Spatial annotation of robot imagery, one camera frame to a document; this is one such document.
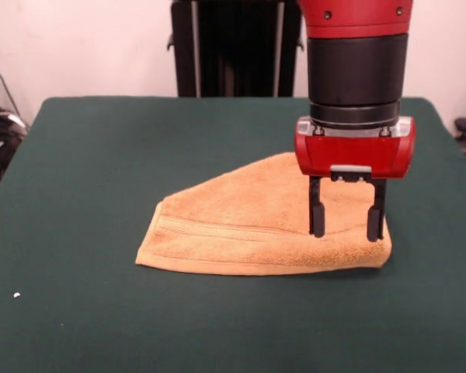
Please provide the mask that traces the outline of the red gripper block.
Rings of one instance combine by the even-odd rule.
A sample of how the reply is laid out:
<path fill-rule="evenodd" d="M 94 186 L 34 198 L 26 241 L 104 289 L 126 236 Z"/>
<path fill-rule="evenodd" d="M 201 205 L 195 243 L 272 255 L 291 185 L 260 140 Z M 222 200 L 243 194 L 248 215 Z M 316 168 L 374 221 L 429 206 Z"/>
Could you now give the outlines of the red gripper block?
<path fill-rule="evenodd" d="M 401 179 L 409 171 L 415 141 L 416 124 L 411 117 L 400 117 L 391 127 L 368 130 L 323 128 L 307 117 L 299 118 L 294 149 L 301 172 L 310 176 L 310 234 L 317 238 L 325 235 L 320 177 L 356 173 L 369 176 L 374 186 L 374 203 L 367 213 L 367 239 L 383 239 L 387 180 Z"/>

